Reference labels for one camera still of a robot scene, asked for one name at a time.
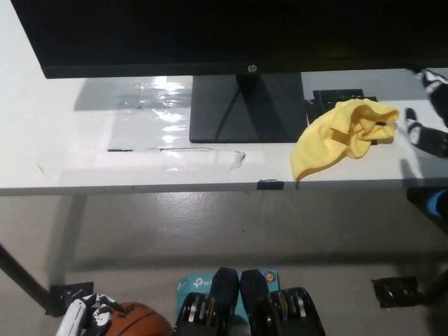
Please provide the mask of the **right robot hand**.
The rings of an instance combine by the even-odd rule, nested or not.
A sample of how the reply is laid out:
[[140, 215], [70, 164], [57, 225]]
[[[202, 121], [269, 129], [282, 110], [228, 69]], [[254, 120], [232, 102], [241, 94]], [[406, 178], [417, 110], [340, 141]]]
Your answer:
[[[447, 77], [424, 68], [409, 68], [421, 82], [429, 102], [447, 127]], [[405, 109], [408, 141], [419, 150], [447, 159], [447, 132], [427, 127], [418, 121], [413, 108]]]

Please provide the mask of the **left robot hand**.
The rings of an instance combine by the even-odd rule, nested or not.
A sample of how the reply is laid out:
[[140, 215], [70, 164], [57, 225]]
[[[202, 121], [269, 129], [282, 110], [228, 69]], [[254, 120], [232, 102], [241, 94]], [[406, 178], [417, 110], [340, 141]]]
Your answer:
[[113, 312], [125, 312], [121, 304], [104, 294], [75, 299], [68, 307], [56, 336], [105, 335]]

